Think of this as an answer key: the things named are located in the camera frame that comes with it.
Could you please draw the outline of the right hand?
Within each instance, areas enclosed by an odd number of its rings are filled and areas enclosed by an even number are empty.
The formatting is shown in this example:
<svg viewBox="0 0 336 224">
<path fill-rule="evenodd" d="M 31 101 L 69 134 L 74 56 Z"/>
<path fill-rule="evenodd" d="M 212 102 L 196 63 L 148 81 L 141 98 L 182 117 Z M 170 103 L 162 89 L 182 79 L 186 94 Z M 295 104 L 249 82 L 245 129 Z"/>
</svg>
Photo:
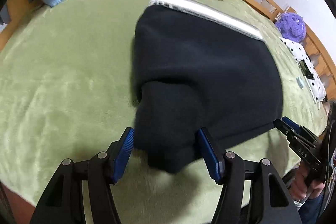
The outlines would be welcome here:
<svg viewBox="0 0 336 224">
<path fill-rule="evenodd" d="M 315 199 L 323 191 L 325 184 L 317 180 L 313 180 L 310 186 L 306 186 L 305 179 L 308 176 L 309 171 L 309 167 L 303 161 L 300 161 L 299 167 L 295 172 L 294 180 L 289 189 L 289 193 L 293 200 L 301 201 L 305 199 L 308 192 L 310 192 L 309 199 Z"/>
</svg>

